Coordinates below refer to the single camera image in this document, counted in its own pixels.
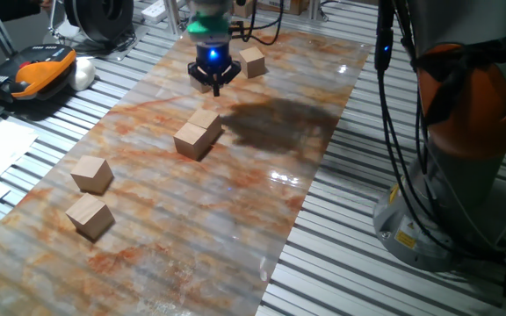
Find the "wooden block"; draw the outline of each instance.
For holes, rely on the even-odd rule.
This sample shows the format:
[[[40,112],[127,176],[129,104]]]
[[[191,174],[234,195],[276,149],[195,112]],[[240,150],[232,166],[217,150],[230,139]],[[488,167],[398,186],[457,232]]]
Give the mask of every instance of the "wooden block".
[[[173,136],[173,140],[178,153],[194,160],[210,147],[206,129],[188,122]]]
[[[66,215],[78,231],[93,240],[114,222],[108,206],[89,193],[71,205]]]
[[[241,18],[248,18],[253,14],[253,0],[247,0],[244,5],[237,5],[234,1],[234,15]]]
[[[103,194],[112,180],[112,171],[105,159],[85,155],[71,170],[71,176],[79,189]]]
[[[210,144],[221,133],[221,118],[215,111],[198,109],[192,114],[188,122],[206,129],[206,138]]]
[[[242,62],[242,71],[248,78],[262,75],[265,72],[264,55],[259,48],[247,48],[239,52],[239,59]]]
[[[200,91],[200,93],[206,93],[206,92],[210,91],[210,89],[211,89],[210,86],[200,83],[192,75],[189,75],[189,77],[191,78],[191,86],[194,89]]]

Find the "marble surface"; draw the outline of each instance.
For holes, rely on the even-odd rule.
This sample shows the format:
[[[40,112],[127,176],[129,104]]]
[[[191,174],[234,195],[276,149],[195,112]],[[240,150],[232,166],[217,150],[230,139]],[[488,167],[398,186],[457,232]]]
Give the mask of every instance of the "marble surface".
[[[1,220],[1,315],[255,314],[370,47],[284,31],[232,55],[253,45],[268,72],[213,97],[189,84],[184,36]],[[224,133],[195,162],[172,135],[200,107]],[[95,242],[65,214],[84,154],[115,176]]]

